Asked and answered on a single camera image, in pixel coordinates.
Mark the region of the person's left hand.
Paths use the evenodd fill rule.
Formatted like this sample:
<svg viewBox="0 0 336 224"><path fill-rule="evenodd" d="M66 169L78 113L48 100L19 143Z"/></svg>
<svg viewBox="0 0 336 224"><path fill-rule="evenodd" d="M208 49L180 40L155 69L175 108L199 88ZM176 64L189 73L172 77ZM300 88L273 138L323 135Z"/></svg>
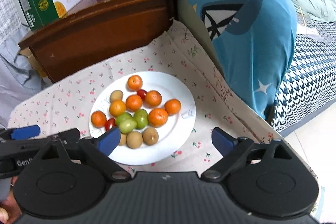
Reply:
<svg viewBox="0 0 336 224"><path fill-rule="evenodd" d="M18 176L1 179L1 216L0 221L4 224L14 223L21 215L21 209L17 204L12 186L17 182Z"/></svg>

